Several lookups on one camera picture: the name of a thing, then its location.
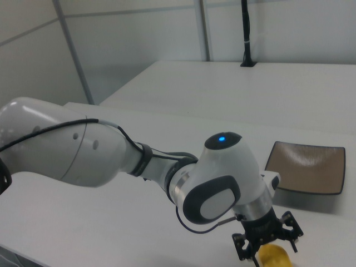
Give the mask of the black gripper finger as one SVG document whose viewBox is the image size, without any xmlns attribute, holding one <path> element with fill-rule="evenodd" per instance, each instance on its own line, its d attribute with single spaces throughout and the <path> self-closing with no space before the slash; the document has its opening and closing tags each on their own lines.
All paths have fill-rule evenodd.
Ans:
<svg viewBox="0 0 356 267">
<path fill-rule="evenodd" d="M 256 253 L 261 246 L 261 237 L 253 234 L 232 234 L 233 243 L 241 261 L 257 261 Z"/>
<path fill-rule="evenodd" d="M 289 241 L 294 252 L 297 253 L 298 249 L 295 243 L 298 241 L 299 237 L 304 235 L 301 227 L 297 223 L 291 211 L 285 212 L 279 221 L 283 226 L 281 228 L 280 239 Z"/>
</svg>

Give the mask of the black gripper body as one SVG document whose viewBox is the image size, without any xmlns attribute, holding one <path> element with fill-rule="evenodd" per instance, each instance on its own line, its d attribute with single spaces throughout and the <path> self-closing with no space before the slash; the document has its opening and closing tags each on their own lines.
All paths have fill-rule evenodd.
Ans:
<svg viewBox="0 0 356 267">
<path fill-rule="evenodd" d="M 261 218 L 242 220 L 241 224 L 249 243 L 267 243 L 283 236 L 282 223 L 273 208 Z"/>
</svg>

